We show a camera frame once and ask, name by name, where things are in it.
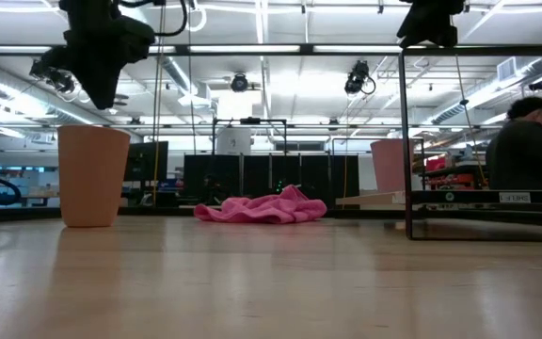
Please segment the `black metal rig frame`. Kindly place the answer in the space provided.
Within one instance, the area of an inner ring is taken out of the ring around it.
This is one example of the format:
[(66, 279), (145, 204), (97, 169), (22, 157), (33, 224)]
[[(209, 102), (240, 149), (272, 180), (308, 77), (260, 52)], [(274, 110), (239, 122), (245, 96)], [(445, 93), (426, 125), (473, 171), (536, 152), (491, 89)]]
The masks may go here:
[[(0, 45), (0, 56), (31, 57), (51, 49), (45, 45)], [(397, 45), (332, 44), (179, 44), (152, 46), (149, 55), (166, 56), (311, 56), (311, 55), (398, 55)]]

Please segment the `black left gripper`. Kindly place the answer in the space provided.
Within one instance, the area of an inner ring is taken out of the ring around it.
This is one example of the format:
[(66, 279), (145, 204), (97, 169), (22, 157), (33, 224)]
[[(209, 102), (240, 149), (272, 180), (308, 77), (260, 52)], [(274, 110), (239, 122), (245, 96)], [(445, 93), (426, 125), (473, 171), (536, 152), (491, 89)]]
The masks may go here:
[(121, 65), (148, 56), (155, 42), (153, 29), (125, 16), (120, 0), (59, 0), (69, 29), (63, 33), (73, 57), (92, 61), (77, 68), (77, 79), (99, 110), (115, 101)]

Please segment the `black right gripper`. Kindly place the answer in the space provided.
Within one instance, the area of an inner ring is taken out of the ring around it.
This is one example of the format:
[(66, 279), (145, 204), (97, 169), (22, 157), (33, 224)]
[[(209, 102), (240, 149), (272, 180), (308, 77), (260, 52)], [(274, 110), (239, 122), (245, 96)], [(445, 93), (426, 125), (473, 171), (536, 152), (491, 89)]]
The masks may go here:
[(463, 11), (465, 0), (400, 1), (410, 4), (396, 34), (401, 48), (408, 48), (423, 41), (446, 48), (457, 45), (458, 31), (451, 23), (451, 18)]

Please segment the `white cylindrical container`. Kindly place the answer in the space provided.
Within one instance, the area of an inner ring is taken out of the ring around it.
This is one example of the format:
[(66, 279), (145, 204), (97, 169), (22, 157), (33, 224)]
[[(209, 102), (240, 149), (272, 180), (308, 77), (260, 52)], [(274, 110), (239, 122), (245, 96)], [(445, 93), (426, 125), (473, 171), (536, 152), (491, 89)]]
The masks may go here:
[(250, 155), (251, 130), (241, 127), (224, 127), (216, 133), (215, 152), (221, 155)]

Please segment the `pink crumpled cloth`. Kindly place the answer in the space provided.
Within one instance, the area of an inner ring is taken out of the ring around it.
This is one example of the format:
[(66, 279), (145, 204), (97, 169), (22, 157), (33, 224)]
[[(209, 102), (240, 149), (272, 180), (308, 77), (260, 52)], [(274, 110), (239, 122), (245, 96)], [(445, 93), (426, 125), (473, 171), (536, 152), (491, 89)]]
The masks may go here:
[(309, 199), (297, 186), (288, 185), (279, 194), (255, 199), (227, 198), (218, 209), (198, 204), (194, 208), (194, 217), (225, 223), (290, 224), (314, 221), (326, 212), (323, 201)]

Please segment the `orange plastic cup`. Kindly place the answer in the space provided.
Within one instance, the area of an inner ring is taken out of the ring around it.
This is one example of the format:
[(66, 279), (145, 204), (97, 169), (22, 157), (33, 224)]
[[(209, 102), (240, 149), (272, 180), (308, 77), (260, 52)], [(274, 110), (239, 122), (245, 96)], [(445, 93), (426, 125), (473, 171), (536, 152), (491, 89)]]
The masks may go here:
[(57, 133), (64, 223), (70, 228), (112, 226), (120, 208), (130, 136), (89, 125), (63, 125)]

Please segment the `black monitor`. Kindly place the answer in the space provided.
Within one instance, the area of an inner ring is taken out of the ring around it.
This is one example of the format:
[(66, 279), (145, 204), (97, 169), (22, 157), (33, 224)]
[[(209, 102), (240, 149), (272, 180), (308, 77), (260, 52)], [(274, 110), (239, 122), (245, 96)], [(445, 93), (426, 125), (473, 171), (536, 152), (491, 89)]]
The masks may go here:
[(158, 181), (167, 179), (168, 142), (132, 143), (129, 146), (124, 180)]

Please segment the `red tool chest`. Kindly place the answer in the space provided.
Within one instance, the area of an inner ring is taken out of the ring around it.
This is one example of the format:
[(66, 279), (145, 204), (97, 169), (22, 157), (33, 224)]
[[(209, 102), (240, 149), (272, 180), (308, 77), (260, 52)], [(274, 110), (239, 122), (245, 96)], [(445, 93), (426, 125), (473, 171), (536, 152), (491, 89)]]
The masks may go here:
[(449, 157), (430, 159), (424, 165), (422, 179), (430, 190), (479, 190), (486, 187), (486, 163)]

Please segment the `black partition panels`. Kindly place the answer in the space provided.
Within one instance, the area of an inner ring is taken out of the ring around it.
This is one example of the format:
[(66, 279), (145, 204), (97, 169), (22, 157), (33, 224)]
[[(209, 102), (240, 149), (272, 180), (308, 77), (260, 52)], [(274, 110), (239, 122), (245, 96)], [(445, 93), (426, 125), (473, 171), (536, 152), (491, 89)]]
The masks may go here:
[(184, 193), (208, 205), (228, 198), (260, 198), (294, 185), (328, 207), (359, 194), (359, 158), (355, 155), (187, 155)]

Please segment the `wooden shelf with black frame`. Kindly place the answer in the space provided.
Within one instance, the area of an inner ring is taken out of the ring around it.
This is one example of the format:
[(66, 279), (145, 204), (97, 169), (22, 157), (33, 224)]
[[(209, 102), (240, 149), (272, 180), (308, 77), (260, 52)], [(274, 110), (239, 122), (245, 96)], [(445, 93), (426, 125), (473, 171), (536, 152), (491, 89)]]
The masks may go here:
[(542, 212), (513, 211), (515, 204), (542, 204), (542, 190), (414, 190), (408, 137), (406, 58), (542, 57), (542, 45), (467, 46), (405, 49), (398, 54), (405, 188), (401, 191), (340, 198), (337, 205), (401, 205), (406, 238), (413, 241), (499, 241), (542, 243)]

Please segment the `person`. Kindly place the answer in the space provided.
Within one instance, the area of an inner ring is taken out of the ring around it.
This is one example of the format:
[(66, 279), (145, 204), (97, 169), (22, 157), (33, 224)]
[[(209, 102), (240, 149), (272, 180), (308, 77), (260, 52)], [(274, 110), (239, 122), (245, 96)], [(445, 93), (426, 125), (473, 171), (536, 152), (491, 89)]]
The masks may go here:
[(486, 150), (491, 190), (542, 190), (542, 98), (515, 101)]

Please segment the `pink plastic cup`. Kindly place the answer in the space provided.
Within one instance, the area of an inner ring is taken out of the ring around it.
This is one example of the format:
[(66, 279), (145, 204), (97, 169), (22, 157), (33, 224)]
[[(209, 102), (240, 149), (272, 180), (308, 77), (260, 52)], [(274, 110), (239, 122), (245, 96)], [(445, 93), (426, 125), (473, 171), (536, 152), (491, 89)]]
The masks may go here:
[(406, 189), (404, 141), (400, 138), (380, 139), (371, 145), (378, 192)]

